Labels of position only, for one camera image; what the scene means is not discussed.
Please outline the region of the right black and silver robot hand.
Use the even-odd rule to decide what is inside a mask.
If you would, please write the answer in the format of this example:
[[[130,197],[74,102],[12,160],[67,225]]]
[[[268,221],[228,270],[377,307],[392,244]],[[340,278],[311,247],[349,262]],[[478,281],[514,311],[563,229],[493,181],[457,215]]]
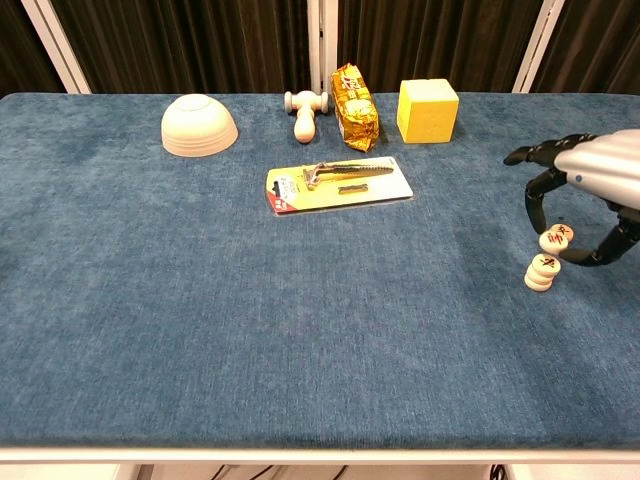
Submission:
[[[598,247],[589,251],[569,248],[565,261],[604,266],[617,261],[639,242],[639,131],[620,130],[607,135],[572,134],[511,152],[509,166],[533,162],[546,170],[525,186],[525,207],[537,233],[546,229],[543,200],[546,193],[567,183],[603,200],[618,216]]]

